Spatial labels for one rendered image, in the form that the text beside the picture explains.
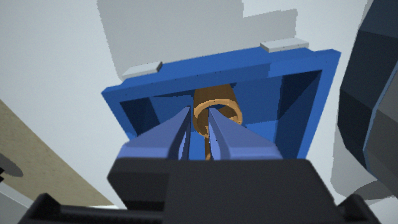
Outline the bronze bushing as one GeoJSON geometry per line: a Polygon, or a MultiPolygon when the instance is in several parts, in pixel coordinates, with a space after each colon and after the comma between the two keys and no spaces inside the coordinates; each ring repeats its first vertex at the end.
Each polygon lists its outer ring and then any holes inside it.
{"type": "Polygon", "coordinates": [[[199,88],[195,90],[193,102],[193,125],[194,129],[202,136],[208,135],[208,109],[210,105],[225,105],[218,109],[225,117],[242,123],[242,113],[230,84],[199,88]]]}
{"type": "Polygon", "coordinates": [[[211,160],[211,158],[210,158],[209,138],[206,138],[206,137],[204,137],[204,138],[205,138],[205,160],[211,160]]]}

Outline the blue crate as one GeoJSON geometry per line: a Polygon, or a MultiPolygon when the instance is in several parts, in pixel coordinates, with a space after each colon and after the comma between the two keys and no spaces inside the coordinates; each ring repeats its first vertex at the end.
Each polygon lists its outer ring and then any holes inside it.
{"type": "Polygon", "coordinates": [[[194,93],[230,84],[242,126],[275,143],[283,158],[306,159],[341,53],[312,51],[309,42],[296,37],[262,42],[260,47],[130,67],[121,85],[101,94],[129,140],[190,105],[188,160],[205,160],[205,138],[192,122],[194,93]]]}

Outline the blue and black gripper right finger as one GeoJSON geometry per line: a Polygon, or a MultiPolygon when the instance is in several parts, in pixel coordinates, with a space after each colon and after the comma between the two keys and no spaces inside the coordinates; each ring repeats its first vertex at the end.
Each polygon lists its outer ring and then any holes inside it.
{"type": "Polygon", "coordinates": [[[208,106],[211,160],[283,159],[277,145],[208,106]]]}

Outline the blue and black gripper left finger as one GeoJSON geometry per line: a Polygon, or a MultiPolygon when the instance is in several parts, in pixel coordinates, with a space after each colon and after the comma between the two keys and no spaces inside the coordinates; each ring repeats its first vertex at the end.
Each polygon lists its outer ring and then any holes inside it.
{"type": "MultiPolygon", "coordinates": [[[[177,115],[123,144],[120,157],[160,157],[188,160],[191,138],[191,106],[177,115]]],[[[115,159],[115,160],[116,160],[115,159]]]]}

